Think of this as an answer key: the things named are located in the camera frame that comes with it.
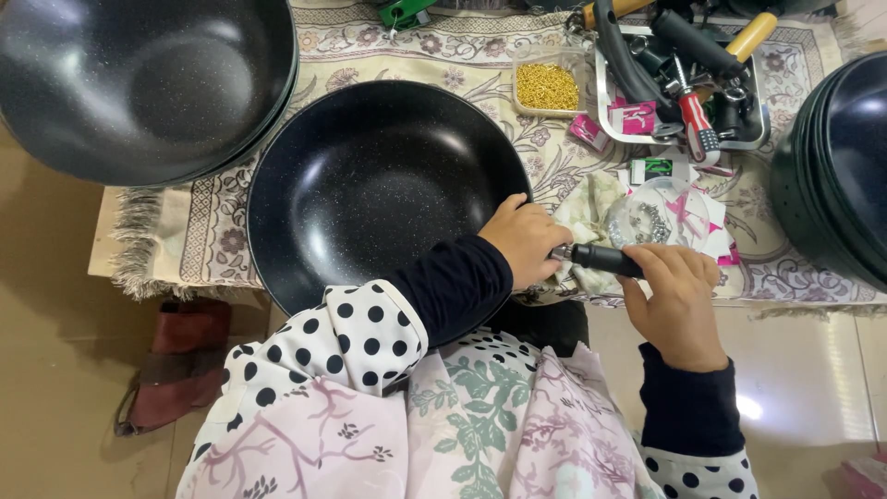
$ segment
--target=clear plastic dish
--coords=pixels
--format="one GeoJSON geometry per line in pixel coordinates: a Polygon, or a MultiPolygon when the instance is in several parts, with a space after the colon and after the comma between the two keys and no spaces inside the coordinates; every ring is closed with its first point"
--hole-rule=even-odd
{"type": "Polygon", "coordinates": [[[511,60],[512,68],[512,101],[514,110],[518,115],[547,116],[551,118],[572,119],[588,113],[585,104],[588,98],[586,82],[588,77],[585,68],[585,49],[577,47],[562,47],[551,45],[522,45],[514,51],[511,60]],[[521,64],[556,64],[568,70],[573,75],[576,87],[579,89],[579,103],[575,111],[568,109],[538,109],[526,107],[517,99],[517,68],[521,64]]]}
{"type": "Polygon", "coordinates": [[[660,242],[701,251],[710,231],[702,195],[687,182],[671,177],[650,179],[613,203],[604,223],[617,249],[660,242]]]}

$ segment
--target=green object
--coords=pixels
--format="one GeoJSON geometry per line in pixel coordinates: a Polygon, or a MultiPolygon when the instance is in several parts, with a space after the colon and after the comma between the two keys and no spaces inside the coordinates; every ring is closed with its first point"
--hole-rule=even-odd
{"type": "Polygon", "coordinates": [[[379,9],[379,16],[385,28],[395,31],[416,28],[427,24],[431,19],[425,10],[436,0],[398,0],[385,4],[379,9]]]}

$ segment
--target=frying pan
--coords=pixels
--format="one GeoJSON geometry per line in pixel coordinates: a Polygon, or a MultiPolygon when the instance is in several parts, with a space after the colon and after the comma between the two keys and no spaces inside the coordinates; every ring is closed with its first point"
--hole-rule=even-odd
{"type": "Polygon", "coordinates": [[[115,186],[199,176],[285,105],[286,0],[9,0],[0,114],[53,169],[115,186]]]}
{"type": "Polygon", "coordinates": [[[265,288],[294,314],[326,285],[383,277],[439,241],[477,234],[521,192],[531,193],[521,158],[476,107],[423,83],[359,83],[311,103],[271,141],[249,189],[249,248],[265,288]]]}

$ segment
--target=white polka dot fabric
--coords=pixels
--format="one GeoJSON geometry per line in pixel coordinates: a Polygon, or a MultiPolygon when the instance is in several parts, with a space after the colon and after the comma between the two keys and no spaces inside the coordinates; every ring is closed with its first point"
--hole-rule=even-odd
{"type": "Polygon", "coordinates": [[[693,457],[641,448],[650,478],[670,499],[757,499],[745,450],[727,457],[693,457]]]}
{"type": "Polygon", "coordinates": [[[326,376],[381,396],[428,350],[428,334],[409,302],[387,281],[329,286],[323,303],[294,315],[263,344],[228,353],[222,397],[194,441],[191,462],[219,436],[250,421],[281,397],[303,396],[301,385],[326,376]]]}

